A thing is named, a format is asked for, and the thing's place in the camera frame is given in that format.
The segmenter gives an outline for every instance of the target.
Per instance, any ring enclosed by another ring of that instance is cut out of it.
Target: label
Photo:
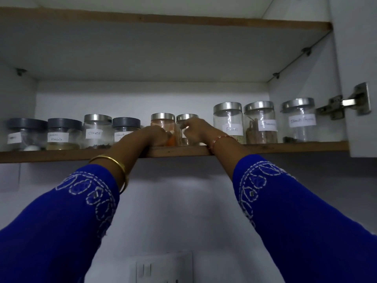
[[[277,131],[276,120],[258,120],[259,131]]]
[[[132,133],[133,131],[122,131],[122,132],[115,132],[114,133],[114,142],[119,142],[120,139],[123,138],[123,136],[128,135]]]
[[[21,143],[21,132],[8,134],[8,144]]]
[[[289,117],[289,127],[302,127],[317,125],[315,114],[300,114]]]
[[[243,136],[242,124],[224,124],[222,131],[232,136]]]
[[[68,143],[69,133],[67,132],[48,132],[47,142]]]
[[[101,139],[102,130],[101,129],[87,129],[85,139]]]

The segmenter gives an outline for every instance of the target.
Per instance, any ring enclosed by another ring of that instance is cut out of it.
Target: gray lid
[[[175,116],[174,114],[171,114],[171,113],[154,113],[150,116],[150,119],[151,120],[155,120],[155,119],[170,119],[170,120],[173,120],[175,121]]]
[[[47,121],[32,118],[11,118],[6,122],[9,129],[28,128],[36,130],[47,130]]]
[[[254,109],[263,109],[263,108],[270,108],[274,109],[274,103],[272,101],[257,101],[257,102],[252,102],[243,108],[244,113],[254,110]]]
[[[296,98],[290,101],[285,101],[282,104],[283,113],[289,113],[295,108],[313,108],[315,106],[314,99],[310,97]]]
[[[68,128],[82,130],[82,122],[68,118],[50,118],[48,121],[48,128]]]
[[[84,116],[84,122],[90,122],[90,121],[104,121],[104,122],[110,122],[111,123],[112,118],[107,115],[103,114],[86,114]]]
[[[140,128],[140,120],[132,117],[117,117],[113,119],[113,127],[123,126]]]
[[[229,109],[236,109],[240,110],[242,112],[242,105],[238,102],[223,102],[220,104],[217,104],[213,107],[213,112],[218,112],[221,110],[229,110]]]
[[[191,113],[179,114],[177,116],[177,122],[182,121],[182,120],[187,120],[187,119],[190,119],[190,118],[199,118],[199,116],[197,116],[196,114],[191,114]]]

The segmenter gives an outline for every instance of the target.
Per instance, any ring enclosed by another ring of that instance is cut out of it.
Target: jar with silver lid
[[[277,143],[275,110],[271,101],[249,103],[243,111],[246,144]]]
[[[7,150],[38,151],[46,148],[47,121],[31,118],[11,118],[8,129]]]
[[[317,141],[316,114],[313,98],[297,98],[282,104],[287,134],[283,142]]]
[[[112,118],[102,114],[84,116],[83,140],[84,149],[110,148],[114,143]]]
[[[165,129],[166,132],[170,132],[172,137],[166,143],[166,146],[178,145],[178,131],[175,124],[175,115],[171,113],[154,113],[150,116],[150,125],[158,125]]]
[[[213,126],[244,144],[242,105],[224,102],[213,107]]]
[[[140,120],[132,117],[117,117],[113,119],[114,142],[119,142],[123,136],[140,130]]]
[[[180,115],[177,116],[177,131],[179,132],[179,141],[178,142],[179,142],[180,146],[197,146],[197,145],[199,145],[199,143],[191,142],[186,138],[186,136],[184,134],[184,131],[186,130],[186,128],[181,129],[182,124],[187,119],[190,119],[190,118],[199,118],[199,116],[197,116],[196,114],[190,114],[190,113],[180,114]]]
[[[47,150],[80,149],[82,122],[67,118],[50,118]]]

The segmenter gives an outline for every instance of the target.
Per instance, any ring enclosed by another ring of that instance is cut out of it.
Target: cabinet door
[[[342,94],[368,82],[372,112],[346,109],[352,157],[377,157],[377,0],[330,0]]]

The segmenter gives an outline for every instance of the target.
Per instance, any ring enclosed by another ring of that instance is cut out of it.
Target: blue sleeve
[[[377,282],[377,237],[284,170],[249,155],[233,187],[286,283]]]
[[[0,231],[0,281],[83,282],[118,202],[107,169],[78,169]]]

